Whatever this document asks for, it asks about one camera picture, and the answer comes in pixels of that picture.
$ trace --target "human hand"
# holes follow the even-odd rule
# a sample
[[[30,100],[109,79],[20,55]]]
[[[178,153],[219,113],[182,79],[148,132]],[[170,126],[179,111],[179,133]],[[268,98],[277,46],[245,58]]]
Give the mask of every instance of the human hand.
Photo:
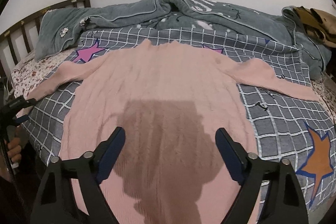
[[[14,138],[8,145],[8,157],[12,160],[13,163],[19,163],[21,161],[21,146],[20,138]]]

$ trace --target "sweater sleeve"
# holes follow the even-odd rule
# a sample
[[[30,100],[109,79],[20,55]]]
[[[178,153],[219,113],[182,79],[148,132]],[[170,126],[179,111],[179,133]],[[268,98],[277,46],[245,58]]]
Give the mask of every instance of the sweater sleeve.
[[[77,64],[71,61],[63,62],[56,70],[56,72],[48,79],[40,83],[27,96],[27,100],[35,98],[37,101],[43,99],[45,96],[52,94],[56,89],[70,81],[80,81],[87,78],[95,72],[109,57],[113,51],[104,54],[103,56],[92,59],[84,64]],[[28,114],[33,107],[27,107],[18,113],[18,117]]]
[[[239,84],[274,90],[296,99],[319,100],[310,86],[279,79],[273,68],[258,58],[252,58],[245,63],[236,63],[226,71],[226,74],[230,75]]]

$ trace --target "pink star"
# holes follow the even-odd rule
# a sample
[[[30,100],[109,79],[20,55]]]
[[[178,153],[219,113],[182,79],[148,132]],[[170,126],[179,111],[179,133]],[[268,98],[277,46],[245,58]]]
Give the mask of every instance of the pink star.
[[[204,45],[203,44],[203,48],[209,48],[209,49],[211,49],[211,50],[213,50],[213,51],[215,51],[215,52],[218,52],[218,53],[223,53],[223,49],[222,48],[210,48],[210,47],[208,47],[207,45]]]
[[[91,47],[76,51],[77,57],[73,62],[77,62],[78,60],[82,60],[84,63],[89,62],[95,53],[101,52],[104,49],[105,48],[99,48],[99,40],[97,38],[96,42]]]

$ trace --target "grey checkered bed sheet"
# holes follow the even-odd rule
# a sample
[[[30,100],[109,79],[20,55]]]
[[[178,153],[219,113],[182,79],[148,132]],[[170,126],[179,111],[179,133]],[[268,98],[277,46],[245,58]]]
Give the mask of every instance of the grey checkered bed sheet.
[[[145,38],[154,45],[177,40],[195,47],[222,49],[222,54],[236,62],[245,62],[250,58],[260,58],[274,68],[279,78],[285,78],[300,85],[310,85],[308,67],[302,63],[300,52],[295,47],[285,46],[275,41],[246,35],[233,35],[201,29],[155,30],[150,28],[119,28],[94,30],[82,33],[76,50],[91,47],[96,39],[99,47],[105,50],[94,54],[93,58],[108,51],[135,47]],[[73,51],[66,60],[74,60],[77,52]],[[45,78],[49,78],[57,68]],[[52,95],[41,100],[31,111],[30,120],[24,127],[30,134],[30,142],[38,150],[44,163],[58,155],[63,134],[63,121],[71,108],[75,89],[80,82],[66,83]],[[335,191],[335,130],[326,111],[318,102],[293,99],[274,91],[247,85],[238,85],[241,101],[246,108],[258,147],[259,156],[265,160],[279,161],[286,157],[297,171],[307,161],[312,151],[312,138],[305,123],[322,137],[329,133],[330,159],[333,174],[324,178],[311,204],[314,179],[297,175],[309,210],[314,210]],[[264,203],[268,182],[261,187],[261,203]]]

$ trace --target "screw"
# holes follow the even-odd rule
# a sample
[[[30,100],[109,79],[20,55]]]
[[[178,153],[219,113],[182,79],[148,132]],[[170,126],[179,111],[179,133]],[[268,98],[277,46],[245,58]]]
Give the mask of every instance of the screw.
[[[258,158],[258,155],[256,153],[250,152],[248,153],[248,157],[252,160],[256,160]]]
[[[89,159],[93,156],[93,152],[91,151],[87,151],[83,154],[83,157],[86,158],[86,159]]]
[[[283,158],[282,160],[281,160],[281,162],[283,163],[283,164],[285,164],[285,165],[289,165],[291,162],[288,160],[288,159],[286,159],[286,158]]]
[[[59,161],[59,157],[57,157],[57,156],[51,158],[51,162],[54,163],[54,164],[58,161]]]

